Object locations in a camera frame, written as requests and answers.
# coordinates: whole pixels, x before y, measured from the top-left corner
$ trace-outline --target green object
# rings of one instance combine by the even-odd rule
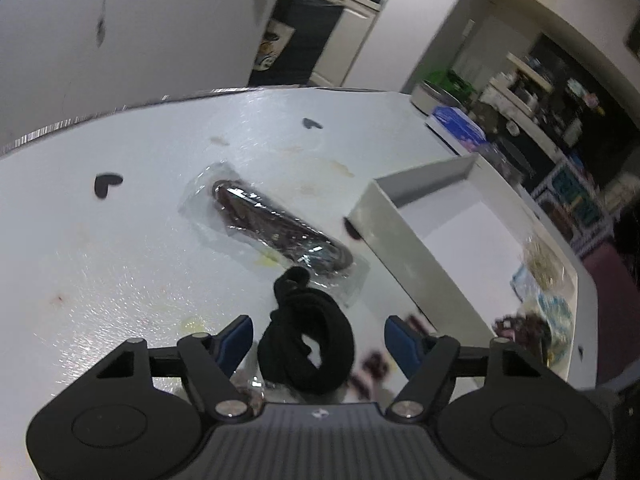
[[[446,90],[462,104],[468,102],[471,94],[476,91],[453,70],[436,70],[436,72],[431,72],[426,80]]]

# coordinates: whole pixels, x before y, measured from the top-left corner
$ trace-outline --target black heart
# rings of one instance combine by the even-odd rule
[[[302,125],[307,130],[310,130],[311,128],[318,128],[319,130],[322,130],[323,128],[322,124],[317,123],[313,119],[309,119],[308,117],[305,117],[304,119],[302,119]]]
[[[122,177],[116,173],[101,173],[95,176],[94,193],[95,195],[104,200],[107,198],[109,186],[119,186],[122,184]]]

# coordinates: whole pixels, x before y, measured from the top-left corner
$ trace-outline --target blue package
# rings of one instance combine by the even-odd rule
[[[432,115],[469,151],[488,142],[484,138],[484,132],[480,126],[475,124],[458,108],[438,106],[432,112]]]

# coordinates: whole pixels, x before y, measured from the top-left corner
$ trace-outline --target maroon fabric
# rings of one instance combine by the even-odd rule
[[[615,248],[602,244],[584,261],[598,289],[598,377],[604,383],[640,356],[640,292]]]

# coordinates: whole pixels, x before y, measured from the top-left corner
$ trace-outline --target silver screw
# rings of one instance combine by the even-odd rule
[[[240,416],[248,409],[242,400],[223,400],[216,404],[216,411],[222,416]]]
[[[420,415],[424,408],[420,402],[414,400],[400,400],[391,406],[391,411],[402,418],[414,418]]]

